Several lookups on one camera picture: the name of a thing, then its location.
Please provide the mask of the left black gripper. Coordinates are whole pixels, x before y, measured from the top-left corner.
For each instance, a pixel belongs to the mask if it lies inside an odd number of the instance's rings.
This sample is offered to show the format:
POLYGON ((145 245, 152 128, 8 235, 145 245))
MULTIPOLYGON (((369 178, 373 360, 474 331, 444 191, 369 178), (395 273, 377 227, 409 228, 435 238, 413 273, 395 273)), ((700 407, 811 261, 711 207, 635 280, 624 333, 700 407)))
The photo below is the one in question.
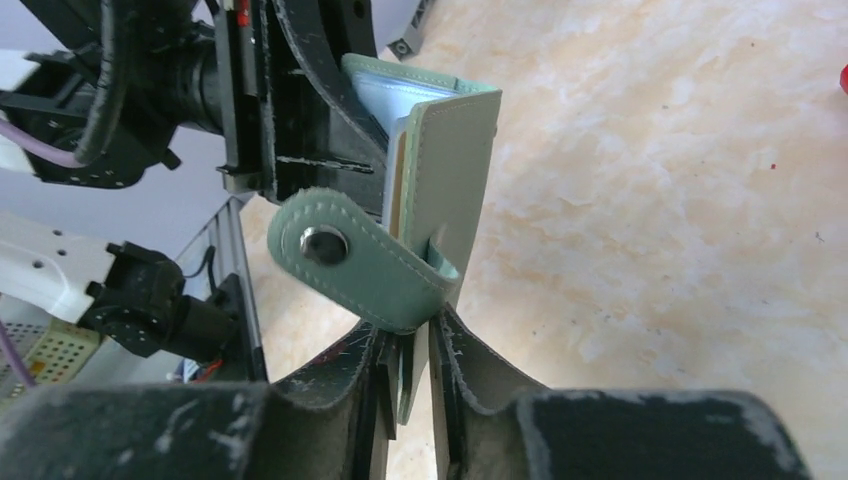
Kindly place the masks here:
POLYGON ((255 110, 256 3, 29 1, 59 41, 1 54, 1 166, 42 182, 124 189, 174 170, 180 128, 221 137, 223 184, 281 203, 301 189, 381 214, 387 135, 341 68, 376 54, 367 1, 266 1, 261 12, 265 166, 255 110))

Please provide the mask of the green card holder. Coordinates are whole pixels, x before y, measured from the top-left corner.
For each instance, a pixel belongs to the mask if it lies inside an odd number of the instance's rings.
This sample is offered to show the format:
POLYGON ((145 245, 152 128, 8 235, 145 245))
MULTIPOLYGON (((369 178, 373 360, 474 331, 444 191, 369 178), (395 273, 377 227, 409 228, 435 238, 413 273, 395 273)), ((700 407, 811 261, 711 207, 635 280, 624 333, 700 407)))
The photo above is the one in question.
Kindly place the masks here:
POLYGON ((502 92, 358 54, 342 68, 389 136, 382 218, 343 193, 309 188, 280 206, 267 247, 303 284, 401 336, 396 418, 406 424, 426 365, 425 324, 460 296, 502 92))

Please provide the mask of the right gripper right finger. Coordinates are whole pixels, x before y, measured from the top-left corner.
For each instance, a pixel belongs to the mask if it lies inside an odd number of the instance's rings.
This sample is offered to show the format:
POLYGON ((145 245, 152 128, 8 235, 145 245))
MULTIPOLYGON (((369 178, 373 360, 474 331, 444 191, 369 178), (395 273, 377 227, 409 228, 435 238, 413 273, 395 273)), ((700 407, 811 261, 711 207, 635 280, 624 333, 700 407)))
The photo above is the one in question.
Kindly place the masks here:
POLYGON ((734 390, 554 389, 451 308, 429 323, 442 479, 807 479, 781 419, 734 390))

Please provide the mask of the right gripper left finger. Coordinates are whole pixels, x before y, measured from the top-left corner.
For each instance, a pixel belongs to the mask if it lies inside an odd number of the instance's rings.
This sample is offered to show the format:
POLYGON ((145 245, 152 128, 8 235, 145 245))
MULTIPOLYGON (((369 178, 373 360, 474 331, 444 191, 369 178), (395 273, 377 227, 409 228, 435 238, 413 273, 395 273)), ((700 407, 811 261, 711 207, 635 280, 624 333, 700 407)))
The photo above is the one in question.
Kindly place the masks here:
POLYGON ((5 479, 381 479, 386 336, 360 324, 275 382, 71 384, 1 420, 5 479))

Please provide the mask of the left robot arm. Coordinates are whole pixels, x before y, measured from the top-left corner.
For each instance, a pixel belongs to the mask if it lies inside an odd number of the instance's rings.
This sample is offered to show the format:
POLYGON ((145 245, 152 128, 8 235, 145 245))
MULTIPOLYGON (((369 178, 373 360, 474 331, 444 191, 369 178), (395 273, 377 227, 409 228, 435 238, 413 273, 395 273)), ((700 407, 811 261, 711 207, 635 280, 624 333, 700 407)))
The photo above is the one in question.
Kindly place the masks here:
MULTIPOLYGON (((376 56, 367 1, 30 1, 61 42, 27 54, 1 90, 1 136, 24 135, 22 163, 49 184, 123 189, 156 165, 179 166, 179 127, 223 137, 231 193, 281 203, 309 187, 383 206, 387 136, 342 70, 376 56)), ((135 355, 243 363, 264 377, 248 318, 189 297, 165 255, 132 243, 71 240, 59 229, 4 250, 22 297, 135 355)))

